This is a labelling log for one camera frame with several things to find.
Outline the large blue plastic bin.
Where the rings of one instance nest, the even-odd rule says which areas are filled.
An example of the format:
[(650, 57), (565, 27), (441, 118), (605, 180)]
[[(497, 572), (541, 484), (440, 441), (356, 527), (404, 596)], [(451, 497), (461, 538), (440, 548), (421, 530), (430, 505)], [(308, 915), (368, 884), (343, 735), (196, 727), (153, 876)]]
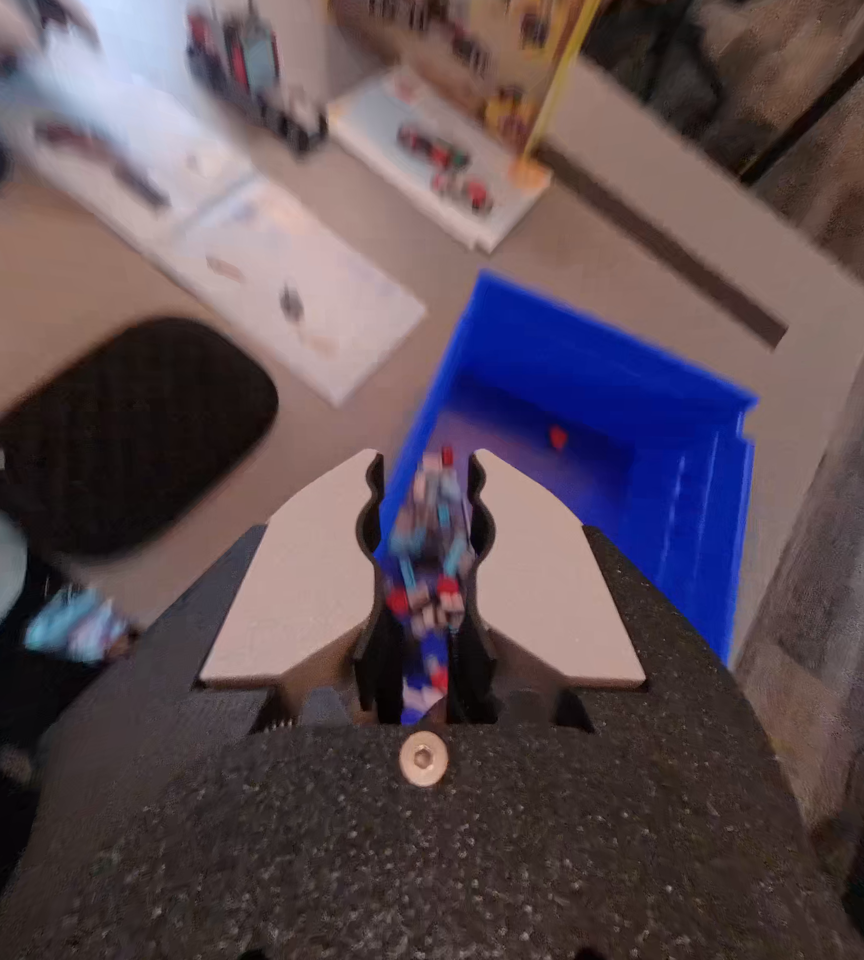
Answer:
[(600, 529), (727, 665), (757, 397), (677, 354), (482, 271), (431, 377), (381, 506), (390, 529), (421, 456), (464, 472), (494, 452)]

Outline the pile of loose lego pieces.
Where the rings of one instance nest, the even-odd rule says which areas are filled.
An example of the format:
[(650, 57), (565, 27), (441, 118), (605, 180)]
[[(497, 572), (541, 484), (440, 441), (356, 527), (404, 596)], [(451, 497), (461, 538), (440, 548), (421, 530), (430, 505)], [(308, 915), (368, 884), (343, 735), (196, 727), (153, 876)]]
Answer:
[(453, 447), (425, 452), (386, 542), (386, 608), (403, 628), (401, 724), (447, 708), (450, 642), (466, 614), (476, 553)]

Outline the red black lego vehicle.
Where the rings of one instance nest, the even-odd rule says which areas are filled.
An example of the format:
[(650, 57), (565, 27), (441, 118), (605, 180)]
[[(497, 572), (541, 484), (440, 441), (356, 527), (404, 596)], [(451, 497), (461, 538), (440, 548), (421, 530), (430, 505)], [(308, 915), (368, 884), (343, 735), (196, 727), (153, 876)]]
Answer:
[(282, 78), (277, 37), (254, 2), (219, 12), (186, 12), (186, 63), (198, 83), (244, 119), (273, 134), (303, 157), (329, 137), (325, 108)]

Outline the open lego instruction booklet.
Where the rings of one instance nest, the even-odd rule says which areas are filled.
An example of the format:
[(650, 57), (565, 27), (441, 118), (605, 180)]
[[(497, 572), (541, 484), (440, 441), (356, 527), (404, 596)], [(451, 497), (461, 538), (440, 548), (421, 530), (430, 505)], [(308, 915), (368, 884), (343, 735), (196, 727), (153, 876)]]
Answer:
[(0, 80), (0, 138), (334, 406), (426, 314), (222, 131), (146, 83), (22, 71)]

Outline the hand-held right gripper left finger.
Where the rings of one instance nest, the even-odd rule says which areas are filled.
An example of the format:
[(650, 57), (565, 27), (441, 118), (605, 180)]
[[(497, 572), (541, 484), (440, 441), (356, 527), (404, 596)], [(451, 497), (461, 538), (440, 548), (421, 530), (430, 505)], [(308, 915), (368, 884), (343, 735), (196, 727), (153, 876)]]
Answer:
[(365, 448), (269, 518), (200, 667), (203, 688), (273, 690), (295, 716), (315, 690), (347, 685), (376, 594), (360, 521), (383, 480), (382, 455)]

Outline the lego set box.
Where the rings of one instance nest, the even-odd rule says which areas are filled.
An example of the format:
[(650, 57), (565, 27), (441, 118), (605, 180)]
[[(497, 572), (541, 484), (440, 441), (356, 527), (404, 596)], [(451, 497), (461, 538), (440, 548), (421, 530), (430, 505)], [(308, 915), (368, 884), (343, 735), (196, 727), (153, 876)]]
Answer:
[(601, 1), (328, 1), (350, 39), (531, 154)]

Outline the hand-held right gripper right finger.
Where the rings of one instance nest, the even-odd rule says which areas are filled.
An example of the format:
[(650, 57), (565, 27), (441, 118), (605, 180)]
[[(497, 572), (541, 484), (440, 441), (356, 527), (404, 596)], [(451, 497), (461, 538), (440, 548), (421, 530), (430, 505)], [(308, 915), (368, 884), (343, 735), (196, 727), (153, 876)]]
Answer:
[(485, 449), (467, 468), (466, 719), (494, 721), (513, 691), (554, 714), (566, 691), (640, 691), (646, 672), (579, 518)]

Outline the closed lego instruction booklet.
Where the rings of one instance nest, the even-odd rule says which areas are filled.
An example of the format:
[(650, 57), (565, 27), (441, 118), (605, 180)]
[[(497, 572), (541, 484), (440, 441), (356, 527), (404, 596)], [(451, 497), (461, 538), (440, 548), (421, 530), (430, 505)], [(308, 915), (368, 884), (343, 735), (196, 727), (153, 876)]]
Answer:
[(328, 106), (330, 137), (464, 246), (490, 255), (545, 194), (548, 168), (492, 140), (405, 67)]

